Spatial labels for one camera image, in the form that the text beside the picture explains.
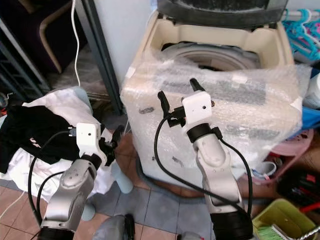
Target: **yellow basket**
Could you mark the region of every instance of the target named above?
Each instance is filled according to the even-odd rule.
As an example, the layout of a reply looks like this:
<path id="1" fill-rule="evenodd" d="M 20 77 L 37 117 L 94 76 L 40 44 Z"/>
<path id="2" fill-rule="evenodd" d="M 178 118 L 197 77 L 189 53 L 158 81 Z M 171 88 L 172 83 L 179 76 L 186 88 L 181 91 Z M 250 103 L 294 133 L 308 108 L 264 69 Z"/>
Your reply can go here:
<path id="1" fill-rule="evenodd" d="M 258 235 L 260 227 L 277 225 L 289 237 L 299 238 L 316 225 L 302 212 L 299 211 L 294 205 L 285 199 L 277 199 L 273 201 L 265 210 L 263 210 L 253 221 L 253 231 Z M 310 238 L 315 240 L 317 234 Z"/>

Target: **white wall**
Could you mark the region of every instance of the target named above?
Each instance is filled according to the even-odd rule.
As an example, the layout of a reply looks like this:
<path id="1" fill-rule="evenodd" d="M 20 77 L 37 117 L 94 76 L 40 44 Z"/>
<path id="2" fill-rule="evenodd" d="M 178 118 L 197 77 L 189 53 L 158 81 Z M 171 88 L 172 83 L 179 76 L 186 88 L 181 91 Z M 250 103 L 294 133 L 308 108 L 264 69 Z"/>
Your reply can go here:
<path id="1" fill-rule="evenodd" d="M 289 0 L 287 6 L 288 9 L 320 9 L 320 0 Z"/>
<path id="2" fill-rule="evenodd" d="M 150 0 L 94 0 L 121 88 L 152 13 Z"/>

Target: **white cloth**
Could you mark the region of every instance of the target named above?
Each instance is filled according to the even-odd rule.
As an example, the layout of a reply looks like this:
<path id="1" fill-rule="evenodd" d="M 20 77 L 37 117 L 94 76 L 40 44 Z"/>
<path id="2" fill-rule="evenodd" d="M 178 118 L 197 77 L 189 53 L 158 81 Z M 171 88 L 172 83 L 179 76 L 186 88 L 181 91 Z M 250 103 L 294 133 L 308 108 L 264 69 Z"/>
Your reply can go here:
<path id="1" fill-rule="evenodd" d="M 76 126 L 77 123 L 99 123 L 93 116 L 91 108 L 77 97 L 76 92 L 72 88 L 57 90 L 49 93 L 30 103 L 24 103 L 25 107 L 45 106 L 54 114 L 63 117 L 70 125 Z M 112 134 L 104 129 L 101 134 L 106 141 L 112 139 Z M 19 148 L 13 155 L 7 173 L 4 178 L 11 178 L 15 184 L 23 191 L 28 190 L 28 174 L 30 164 L 34 156 L 27 151 Z M 37 159 L 33 168 L 31 193 L 33 196 L 38 195 L 38 190 L 42 182 L 50 175 L 67 170 L 72 164 L 72 161 L 61 159 L 54 164 L 48 164 L 40 159 Z M 52 177 L 44 186 L 41 197 L 45 201 L 49 201 L 51 196 L 57 191 L 61 175 Z M 115 181 L 111 175 L 111 166 L 101 166 L 97 171 L 97 176 L 94 181 L 94 187 L 90 194 L 95 193 L 105 194 Z"/>

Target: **bubble wrap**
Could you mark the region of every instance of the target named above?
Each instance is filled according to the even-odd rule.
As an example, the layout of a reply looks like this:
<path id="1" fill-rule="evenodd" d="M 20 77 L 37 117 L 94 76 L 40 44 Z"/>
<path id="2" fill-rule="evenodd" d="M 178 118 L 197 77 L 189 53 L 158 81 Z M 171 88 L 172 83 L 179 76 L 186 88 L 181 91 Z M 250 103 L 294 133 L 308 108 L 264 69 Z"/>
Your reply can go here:
<path id="1" fill-rule="evenodd" d="M 302 99 L 310 73 L 311 68 L 304 65 L 211 71 L 199 69 L 186 58 L 145 52 L 136 67 L 130 67 L 121 91 L 143 170 L 157 168 L 153 144 L 163 118 L 157 97 L 160 90 L 174 109 L 182 106 L 182 97 L 193 92 L 189 80 L 197 79 L 215 102 L 211 127 L 219 127 L 223 139 L 236 147 L 254 168 L 274 146 L 301 128 Z M 180 125 L 172 128 L 167 123 L 163 125 L 158 151 L 164 166 L 181 177 L 197 168 L 193 146 Z M 241 159 L 232 150 L 230 153 L 232 166 L 244 169 Z"/>

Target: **washing machine lid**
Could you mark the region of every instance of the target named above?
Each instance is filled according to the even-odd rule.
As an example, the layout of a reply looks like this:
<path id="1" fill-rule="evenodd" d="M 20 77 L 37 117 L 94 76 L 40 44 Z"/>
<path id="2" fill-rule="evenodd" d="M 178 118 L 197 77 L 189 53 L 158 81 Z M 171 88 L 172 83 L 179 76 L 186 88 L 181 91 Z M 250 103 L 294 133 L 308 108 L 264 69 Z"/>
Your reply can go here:
<path id="1" fill-rule="evenodd" d="M 280 21 L 288 0 L 157 0 L 159 13 L 183 24 L 254 28 Z"/>

